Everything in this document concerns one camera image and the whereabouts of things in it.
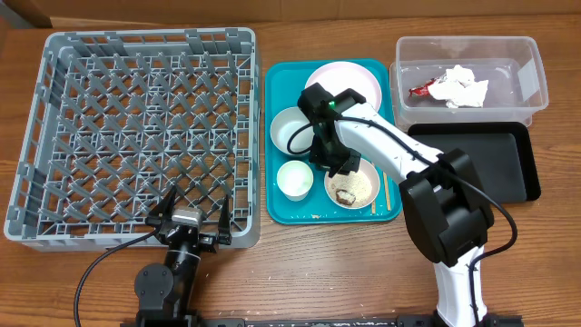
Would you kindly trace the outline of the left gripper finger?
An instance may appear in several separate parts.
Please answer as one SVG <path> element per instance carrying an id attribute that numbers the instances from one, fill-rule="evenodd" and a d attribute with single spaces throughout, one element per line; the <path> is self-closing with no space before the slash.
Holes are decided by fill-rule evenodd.
<path id="1" fill-rule="evenodd" d="M 231 245 L 231 211 L 229 209 L 230 197 L 226 194 L 222 200 L 221 214 L 218 221 L 218 243 Z"/>
<path id="2" fill-rule="evenodd" d="M 145 224 L 151 227 L 160 227 L 172 218 L 173 207 L 177 194 L 174 185 L 170 191 L 158 202 L 145 218 Z"/>

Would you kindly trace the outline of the white cup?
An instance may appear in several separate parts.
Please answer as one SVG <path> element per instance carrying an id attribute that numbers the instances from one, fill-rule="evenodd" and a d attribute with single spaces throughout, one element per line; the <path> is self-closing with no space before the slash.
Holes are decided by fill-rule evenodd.
<path id="1" fill-rule="evenodd" d="M 303 200 L 314 183 L 314 174 L 302 161 L 288 161 L 277 172 L 277 185 L 291 201 Z"/>

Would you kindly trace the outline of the brown food scrap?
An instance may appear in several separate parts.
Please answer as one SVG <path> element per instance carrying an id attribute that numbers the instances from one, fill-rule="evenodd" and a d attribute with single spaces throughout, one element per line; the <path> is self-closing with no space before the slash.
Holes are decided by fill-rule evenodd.
<path id="1" fill-rule="evenodd" d="M 338 189 L 335 194 L 336 201 L 345 206 L 352 206 L 357 200 L 355 194 L 344 189 Z"/>

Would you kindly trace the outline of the grey bowl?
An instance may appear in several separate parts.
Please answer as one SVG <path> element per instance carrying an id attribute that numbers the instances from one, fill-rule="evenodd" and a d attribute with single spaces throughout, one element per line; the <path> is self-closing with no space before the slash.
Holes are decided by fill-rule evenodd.
<path id="1" fill-rule="evenodd" d="M 291 136 L 302 126 L 309 123 L 308 118 L 302 113 L 299 107 L 289 107 L 278 113 L 271 122 L 271 140 L 274 145 L 284 154 L 288 152 L 287 144 Z M 314 136 L 311 127 L 306 128 L 297 134 L 292 143 L 291 150 L 295 153 L 307 150 L 312 145 Z"/>

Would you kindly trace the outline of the large white plate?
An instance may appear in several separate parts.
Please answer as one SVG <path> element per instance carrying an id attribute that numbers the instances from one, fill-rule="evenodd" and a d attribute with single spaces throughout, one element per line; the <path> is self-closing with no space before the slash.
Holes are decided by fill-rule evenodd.
<path id="1" fill-rule="evenodd" d="M 381 107 L 382 91 L 379 81 L 370 70 L 360 64 L 348 61 L 325 64 L 310 75 L 305 87 L 313 84 L 319 84 L 332 95 L 338 95 L 350 88 L 363 95 L 376 112 Z"/>

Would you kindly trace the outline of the white napkin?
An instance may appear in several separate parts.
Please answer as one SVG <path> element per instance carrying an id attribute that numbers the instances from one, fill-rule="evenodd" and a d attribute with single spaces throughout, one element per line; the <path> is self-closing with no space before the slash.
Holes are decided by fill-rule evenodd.
<path id="1" fill-rule="evenodd" d="M 487 95 L 488 80 L 476 81 L 471 69 L 459 64 L 437 77 L 429 88 L 430 96 L 445 101 L 448 108 L 482 107 Z"/>

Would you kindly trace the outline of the rice pile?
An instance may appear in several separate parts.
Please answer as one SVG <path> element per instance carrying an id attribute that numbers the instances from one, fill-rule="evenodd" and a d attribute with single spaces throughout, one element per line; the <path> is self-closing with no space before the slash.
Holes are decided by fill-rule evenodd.
<path id="1" fill-rule="evenodd" d="M 336 200 L 338 189 L 347 190 L 356 195 L 356 202 L 350 206 L 362 206 L 371 196 L 372 186 L 363 172 L 351 172 L 348 175 L 336 174 L 330 179 L 330 191 Z"/>

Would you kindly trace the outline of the red wrapper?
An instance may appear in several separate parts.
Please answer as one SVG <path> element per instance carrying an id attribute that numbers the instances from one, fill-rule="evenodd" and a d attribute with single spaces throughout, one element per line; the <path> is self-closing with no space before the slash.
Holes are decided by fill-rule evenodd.
<path id="1" fill-rule="evenodd" d="M 430 96 L 429 87 L 437 81 L 437 78 L 428 80 L 422 86 L 417 86 L 409 89 L 409 97 L 425 97 Z"/>

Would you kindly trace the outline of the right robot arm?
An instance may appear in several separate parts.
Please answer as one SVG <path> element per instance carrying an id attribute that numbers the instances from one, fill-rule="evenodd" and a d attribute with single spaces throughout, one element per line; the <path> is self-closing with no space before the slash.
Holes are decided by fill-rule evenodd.
<path id="1" fill-rule="evenodd" d="M 434 264 L 438 323 L 487 326 L 478 257 L 494 216 L 468 155 L 409 137 L 352 89 L 333 95 L 313 84 L 298 107 L 314 132 L 312 164 L 334 176 L 357 171 L 365 158 L 399 186 L 409 237 Z"/>

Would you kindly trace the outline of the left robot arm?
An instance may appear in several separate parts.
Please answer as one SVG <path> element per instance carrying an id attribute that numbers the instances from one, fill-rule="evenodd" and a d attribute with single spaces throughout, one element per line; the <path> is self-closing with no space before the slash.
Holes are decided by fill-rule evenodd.
<path id="1" fill-rule="evenodd" d="M 189 309 L 201 253 L 215 253 L 216 246 L 230 245 L 231 217 L 229 197 L 219 201 L 217 233 L 204 233 L 203 210 L 175 205 L 177 188 L 173 187 L 148 213 L 145 222 L 155 229 L 154 237 L 167 246 L 163 263 L 142 268 L 134 282 L 139 310 L 135 325 L 195 326 L 196 313 Z"/>

